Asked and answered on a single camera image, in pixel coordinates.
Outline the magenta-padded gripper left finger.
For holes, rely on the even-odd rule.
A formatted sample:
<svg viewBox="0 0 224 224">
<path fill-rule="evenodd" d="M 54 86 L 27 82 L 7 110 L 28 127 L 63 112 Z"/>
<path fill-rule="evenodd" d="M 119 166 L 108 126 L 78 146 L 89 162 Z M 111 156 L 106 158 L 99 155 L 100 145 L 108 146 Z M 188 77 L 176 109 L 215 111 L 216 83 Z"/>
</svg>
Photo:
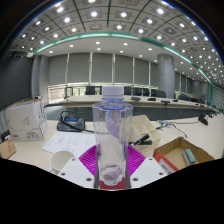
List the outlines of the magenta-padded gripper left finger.
<svg viewBox="0 0 224 224">
<path fill-rule="evenodd" d="M 58 176 L 78 186 L 97 189 L 99 186 L 97 168 L 97 148 L 92 146 L 79 158 L 69 159 Z"/>
</svg>

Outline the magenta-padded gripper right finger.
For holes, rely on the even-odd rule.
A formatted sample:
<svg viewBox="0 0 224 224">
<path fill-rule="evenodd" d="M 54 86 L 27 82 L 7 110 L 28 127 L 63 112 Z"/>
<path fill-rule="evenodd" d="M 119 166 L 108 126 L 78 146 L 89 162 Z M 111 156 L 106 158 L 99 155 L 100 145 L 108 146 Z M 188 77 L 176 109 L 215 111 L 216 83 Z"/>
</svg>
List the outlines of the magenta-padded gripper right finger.
<svg viewBox="0 0 224 224">
<path fill-rule="evenodd" d="M 127 148 L 125 184 L 127 189 L 146 186 L 166 176 L 153 157 L 145 157 L 132 146 Z"/>
</svg>

